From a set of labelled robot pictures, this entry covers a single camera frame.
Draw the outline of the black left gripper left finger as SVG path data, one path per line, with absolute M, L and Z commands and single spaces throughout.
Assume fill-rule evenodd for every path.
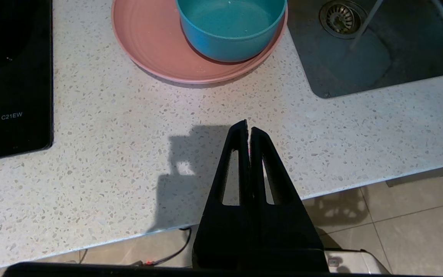
M 248 149 L 248 125 L 242 120 L 229 128 L 192 249 L 192 266 L 205 270 L 253 270 L 257 246 L 254 184 Z M 239 205 L 223 198 L 230 158 L 238 152 Z

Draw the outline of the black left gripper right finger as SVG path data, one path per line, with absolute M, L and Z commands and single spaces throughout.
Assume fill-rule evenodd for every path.
M 275 145 L 256 127 L 250 152 L 256 218 L 251 266 L 273 272 L 328 272 L 323 243 Z

